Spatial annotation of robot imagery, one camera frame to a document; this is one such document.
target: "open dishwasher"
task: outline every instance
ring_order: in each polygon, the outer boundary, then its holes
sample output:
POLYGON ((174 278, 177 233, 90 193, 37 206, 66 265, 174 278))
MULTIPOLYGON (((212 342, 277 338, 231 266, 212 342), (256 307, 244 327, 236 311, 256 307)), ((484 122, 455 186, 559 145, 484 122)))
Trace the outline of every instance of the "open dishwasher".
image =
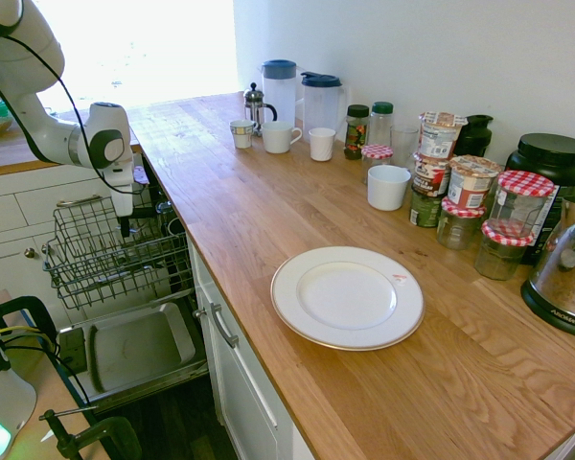
POLYGON ((54 218, 43 268, 63 306, 84 312, 58 334, 81 399, 103 412, 206 374, 185 231, 159 187, 128 218, 101 197, 54 218))

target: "wire dish rack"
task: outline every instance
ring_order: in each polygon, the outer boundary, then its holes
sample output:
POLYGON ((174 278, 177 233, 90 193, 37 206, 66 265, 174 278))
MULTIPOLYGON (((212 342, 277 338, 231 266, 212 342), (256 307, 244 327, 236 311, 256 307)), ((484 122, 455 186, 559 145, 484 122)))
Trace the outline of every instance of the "wire dish rack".
POLYGON ((43 269, 66 309, 133 291, 150 289, 158 299, 193 288, 183 227, 170 203, 146 197, 130 218, 118 218, 111 199, 100 197, 54 211, 43 269))

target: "window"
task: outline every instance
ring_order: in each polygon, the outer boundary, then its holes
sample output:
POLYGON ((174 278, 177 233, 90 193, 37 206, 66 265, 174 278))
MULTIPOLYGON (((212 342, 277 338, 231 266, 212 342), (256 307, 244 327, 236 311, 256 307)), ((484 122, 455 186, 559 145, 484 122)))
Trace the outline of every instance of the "window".
MULTIPOLYGON (((61 44, 78 108, 238 90, 232 0, 34 0, 61 44)), ((39 95, 70 109, 57 84, 39 95)))

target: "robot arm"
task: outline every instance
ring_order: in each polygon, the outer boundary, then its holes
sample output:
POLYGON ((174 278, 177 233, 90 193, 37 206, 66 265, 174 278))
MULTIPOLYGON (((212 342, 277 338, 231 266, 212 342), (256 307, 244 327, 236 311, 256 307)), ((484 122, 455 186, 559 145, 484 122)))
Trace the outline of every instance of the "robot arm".
POLYGON ((102 173, 117 189, 111 191, 116 214, 129 216, 133 176, 126 112, 114 103, 93 103, 83 124, 84 135, 80 124, 47 114, 36 93, 53 86, 63 69, 59 43, 33 1, 0 0, 0 96, 30 149, 42 161, 102 173))

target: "dinner plate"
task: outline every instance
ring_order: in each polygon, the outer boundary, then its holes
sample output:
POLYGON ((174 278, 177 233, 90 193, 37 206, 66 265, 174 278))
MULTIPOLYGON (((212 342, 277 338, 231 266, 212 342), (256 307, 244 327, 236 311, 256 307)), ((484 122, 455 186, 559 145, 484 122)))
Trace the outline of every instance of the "dinner plate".
POLYGON ((359 247, 321 247, 292 257, 279 267, 270 290, 275 310, 295 332, 341 350, 395 344, 424 317, 413 275, 359 247))

